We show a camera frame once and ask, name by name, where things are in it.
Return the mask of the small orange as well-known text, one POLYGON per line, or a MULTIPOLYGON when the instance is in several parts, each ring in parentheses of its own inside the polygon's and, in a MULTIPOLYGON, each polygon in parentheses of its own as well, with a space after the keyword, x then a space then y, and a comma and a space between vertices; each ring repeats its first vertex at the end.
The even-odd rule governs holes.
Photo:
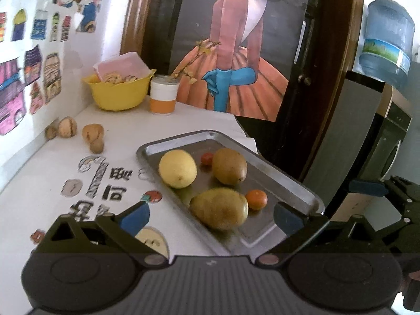
POLYGON ((253 211, 264 209, 268 203, 268 196, 262 190, 251 190, 246 195, 248 207, 253 211))

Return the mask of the yellow-green pear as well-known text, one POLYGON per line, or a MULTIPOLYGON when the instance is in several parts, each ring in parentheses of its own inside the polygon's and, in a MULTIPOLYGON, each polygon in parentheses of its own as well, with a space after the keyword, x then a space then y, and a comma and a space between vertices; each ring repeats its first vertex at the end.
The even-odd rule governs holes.
POLYGON ((191 199, 189 211, 214 230, 232 230, 246 221, 248 202, 244 195, 234 189, 211 188, 191 199))

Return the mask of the yellow lemon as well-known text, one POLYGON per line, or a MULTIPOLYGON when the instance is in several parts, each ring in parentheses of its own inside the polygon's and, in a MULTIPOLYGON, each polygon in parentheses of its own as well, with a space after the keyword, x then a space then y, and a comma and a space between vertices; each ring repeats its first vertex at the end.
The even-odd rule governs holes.
POLYGON ((181 189, 192 185, 197 176, 197 166, 189 153, 173 149, 160 159, 158 172, 168 186, 181 189))

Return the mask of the small brown round fruit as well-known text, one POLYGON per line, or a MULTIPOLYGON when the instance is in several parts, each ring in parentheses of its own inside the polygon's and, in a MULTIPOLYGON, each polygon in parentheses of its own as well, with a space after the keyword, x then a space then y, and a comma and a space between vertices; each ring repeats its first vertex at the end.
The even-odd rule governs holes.
POLYGON ((97 138, 90 143, 89 147, 93 154, 101 154, 104 150, 104 141, 102 138, 97 138))

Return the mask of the brown kiwi-like fruit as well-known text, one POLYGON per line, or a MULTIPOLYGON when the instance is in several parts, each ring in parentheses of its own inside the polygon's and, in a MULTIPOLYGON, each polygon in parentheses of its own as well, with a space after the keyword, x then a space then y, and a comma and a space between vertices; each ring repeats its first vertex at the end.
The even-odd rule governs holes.
POLYGON ((247 173, 247 161, 238 151, 221 148, 214 154, 212 174, 222 184, 236 186, 245 181, 247 173))

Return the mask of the large cracked brown fruit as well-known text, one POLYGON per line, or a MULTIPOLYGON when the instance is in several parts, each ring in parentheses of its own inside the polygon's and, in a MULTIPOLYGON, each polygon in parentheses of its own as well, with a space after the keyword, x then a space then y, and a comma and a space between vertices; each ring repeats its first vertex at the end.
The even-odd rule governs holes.
POLYGON ((83 127, 82 136, 90 144, 97 139, 103 139, 105 130, 101 124, 87 124, 83 127))

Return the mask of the small red tomato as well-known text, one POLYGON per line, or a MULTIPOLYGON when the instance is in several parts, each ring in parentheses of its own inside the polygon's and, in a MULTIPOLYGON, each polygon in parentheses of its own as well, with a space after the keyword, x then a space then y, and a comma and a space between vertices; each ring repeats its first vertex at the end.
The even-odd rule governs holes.
POLYGON ((201 156, 202 166, 211 166, 214 155, 211 152, 206 152, 201 156))

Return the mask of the small brown fruit back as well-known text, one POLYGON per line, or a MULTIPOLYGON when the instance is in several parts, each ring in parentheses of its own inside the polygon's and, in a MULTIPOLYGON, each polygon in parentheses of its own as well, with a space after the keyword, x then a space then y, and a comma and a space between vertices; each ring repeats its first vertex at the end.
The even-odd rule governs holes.
POLYGON ((56 136, 57 136, 57 128, 55 126, 49 125, 48 127, 46 127, 45 138, 48 141, 54 139, 56 136))

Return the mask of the grey black appliance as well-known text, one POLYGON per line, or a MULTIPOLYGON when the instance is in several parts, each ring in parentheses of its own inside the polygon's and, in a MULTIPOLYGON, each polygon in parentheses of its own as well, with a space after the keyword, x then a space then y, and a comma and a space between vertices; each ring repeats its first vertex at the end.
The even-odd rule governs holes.
POLYGON ((347 71, 332 119, 305 177, 306 186, 360 180, 386 120, 407 132, 411 103, 395 87, 347 71))

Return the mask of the yellow bowl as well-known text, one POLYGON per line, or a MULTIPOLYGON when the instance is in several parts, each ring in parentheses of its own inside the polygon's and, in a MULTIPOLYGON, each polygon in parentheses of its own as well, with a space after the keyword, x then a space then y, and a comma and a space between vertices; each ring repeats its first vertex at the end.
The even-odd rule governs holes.
POLYGON ((100 109, 124 111, 137 107, 143 102, 155 72, 156 70, 152 69, 146 77, 115 85, 101 82, 96 74, 83 77, 82 81, 90 87, 94 102, 100 109))

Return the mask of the blue water bottle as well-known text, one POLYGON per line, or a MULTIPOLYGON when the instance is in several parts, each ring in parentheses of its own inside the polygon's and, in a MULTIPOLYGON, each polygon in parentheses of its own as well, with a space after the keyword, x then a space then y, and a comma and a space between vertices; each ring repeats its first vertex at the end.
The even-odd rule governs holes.
POLYGON ((365 75, 401 89, 407 83, 416 26, 393 0, 375 0, 367 8, 359 64, 365 75))

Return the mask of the white orange cup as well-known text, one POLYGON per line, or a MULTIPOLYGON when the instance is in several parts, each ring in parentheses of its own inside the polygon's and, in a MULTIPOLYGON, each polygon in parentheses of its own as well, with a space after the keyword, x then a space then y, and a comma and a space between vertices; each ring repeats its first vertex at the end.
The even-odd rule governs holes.
POLYGON ((171 114, 176 105, 179 80, 169 75, 155 75, 150 83, 150 111, 171 114))

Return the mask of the yellow flower twig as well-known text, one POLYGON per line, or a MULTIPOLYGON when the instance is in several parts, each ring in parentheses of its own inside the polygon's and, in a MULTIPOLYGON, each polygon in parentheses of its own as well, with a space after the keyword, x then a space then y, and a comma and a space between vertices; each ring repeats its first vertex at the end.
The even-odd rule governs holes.
POLYGON ((194 65, 197 60, 210 55, 212 50, 217 48, 219 45, 219 41, 211 41, 209 38, 196 41, 196 46, 192 49, 194 57, 188 61, 183 59, 181 62, 181 67, 179 69, 175 69, 171 74, 171 77, 174 79, 177 78, 179 80, 181 80, 183 77, 187 77, 189 85, 193 85, 197 79, 195 78, 194 71, 192 70, 192 65, 194 65))

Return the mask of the girl orange dress poster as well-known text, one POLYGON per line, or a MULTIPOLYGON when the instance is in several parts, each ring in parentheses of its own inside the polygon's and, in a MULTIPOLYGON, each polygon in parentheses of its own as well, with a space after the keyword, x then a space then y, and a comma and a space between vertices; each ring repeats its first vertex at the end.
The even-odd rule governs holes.
POLYGON ((276 119, 302 37, 308 0, 182 0, 171 73, 194 57, 196 41, 219 41, 179 80, 179 102, 236 116, 276 119))

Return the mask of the house drawings sheet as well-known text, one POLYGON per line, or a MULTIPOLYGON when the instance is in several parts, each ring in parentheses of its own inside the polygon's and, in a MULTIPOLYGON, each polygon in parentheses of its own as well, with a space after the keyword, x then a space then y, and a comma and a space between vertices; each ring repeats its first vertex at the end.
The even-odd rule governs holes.
POLYGON ((1 9, 2 136, 61 93, 73 32, 73 14, 56 5, 1 9))

